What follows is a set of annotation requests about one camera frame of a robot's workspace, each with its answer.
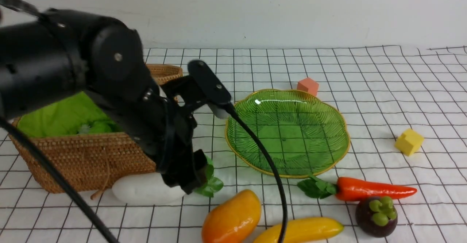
yellow banana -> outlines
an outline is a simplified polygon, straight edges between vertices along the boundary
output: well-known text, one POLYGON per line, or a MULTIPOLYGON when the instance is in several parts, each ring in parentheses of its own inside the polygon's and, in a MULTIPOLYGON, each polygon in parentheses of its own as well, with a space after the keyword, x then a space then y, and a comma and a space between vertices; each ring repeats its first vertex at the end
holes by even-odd
MULTIPOLYGON (((258 236, 254 243, 277 243, 282 224, 275 225, 258 236)), ((305 243, 337 236, 344 226, 328 217, 309 217, 289 221, 283 243, 305 243)))

black cable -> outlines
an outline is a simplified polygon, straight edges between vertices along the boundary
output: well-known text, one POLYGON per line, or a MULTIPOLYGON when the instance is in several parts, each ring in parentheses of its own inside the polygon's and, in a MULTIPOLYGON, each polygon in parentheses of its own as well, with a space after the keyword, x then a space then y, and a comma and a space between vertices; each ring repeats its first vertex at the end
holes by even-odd
POLYGON ((238 122, 238 124, 241 125, 242 128, 245 131, 247 131, 247 133, 255 141, 260 151, 263 153, 264 158, 266 158, 267 163, 269 163, 269 166, 271 167, 271 171, 274 174, 275 181, 277 182, 277 186, 279 188, 279 195, 281 197, 281 204, 282 204, 282 227, 281 227, 281 232, 279 233, 279 238, 277 240, 277 243, 283 243, 284 237, 285 237, 285 230, 287 230, 287 200, 285 197, 284 187, 282 186, 282 180, 279 175, 279 172, 277 171, 277 168, 275 167, 274 162, 272 161, 271 155, 267 153, 266 148, 261 143, 259 138, 255 135, 255 133, 253 133, 253 131, 250 130, 250 128, 240 119, 237 112, 235 112, 234 106, 232 104, 229 104, 224 108, 225 108, 225 111, 227 111, 227 113, 229 113, 229 115, 232 116, 232 118, 234 118, 238 122))
POLYGON ((11 125, 3 117, 0 117, 0 127, 10 133, 23 147, 28 149, 31 155, 41 164, 41 166, 49 172, 50 176, 57 182, 58 185, 68 194, 68 196, 76 203, 81 211, 89 218, 91 223, 97 228, 108 243, 119 243, 115 236, 110 233, 110 230, 104 225, 102 220, 95 214, 94 211, 87 205, 83 198, 78 194, 72 186, 63 178, 63 176, 53 167, 52 163, 45 155, 25 136, 20 130, 11 125))

wicker basket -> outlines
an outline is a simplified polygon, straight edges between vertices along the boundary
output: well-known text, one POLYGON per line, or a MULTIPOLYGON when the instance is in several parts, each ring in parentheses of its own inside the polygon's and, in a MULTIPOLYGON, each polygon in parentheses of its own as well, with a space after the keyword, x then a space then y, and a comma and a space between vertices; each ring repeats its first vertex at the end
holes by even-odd
MULTIPOLYGON (((164 84, 182 76, 180 67, 147 65, 157 83, 164 84)), ((20 118, 13 125, 16 127, 20 118)), ((16 149, 28 165, 32 176, 50 193, 63 193, 62 188, 12 136, 16 149)), ((78 192, 97 190, 97 198, 119 178, 154 172, 155 164, 126 133, 72 135, 32 138, 31 141, 53 163, 78 192)))

mangosteen stem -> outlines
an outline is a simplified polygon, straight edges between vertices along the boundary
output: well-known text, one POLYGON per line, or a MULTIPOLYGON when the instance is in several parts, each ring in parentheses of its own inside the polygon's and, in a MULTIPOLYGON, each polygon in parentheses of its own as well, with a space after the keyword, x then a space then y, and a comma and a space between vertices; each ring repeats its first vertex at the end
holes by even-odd
POLYGON ((369 203, 369 208, 371 211, 376 212, 371 219, 378 226, 384 227, 389 220, 395 220, 397 218, 397 214, 394 210, 394 203, 390 197, 372 200, 369 203))

mangosteen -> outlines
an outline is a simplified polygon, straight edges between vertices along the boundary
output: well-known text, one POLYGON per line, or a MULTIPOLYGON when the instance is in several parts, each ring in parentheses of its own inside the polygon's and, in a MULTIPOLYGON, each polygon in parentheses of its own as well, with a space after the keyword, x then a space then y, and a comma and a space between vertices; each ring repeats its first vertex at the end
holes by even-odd
POLYGON ((355 220, 368 235, 384 238, 389 236, 397 226, 397 210, 388 196, 369 197, 358 203, 355 220))

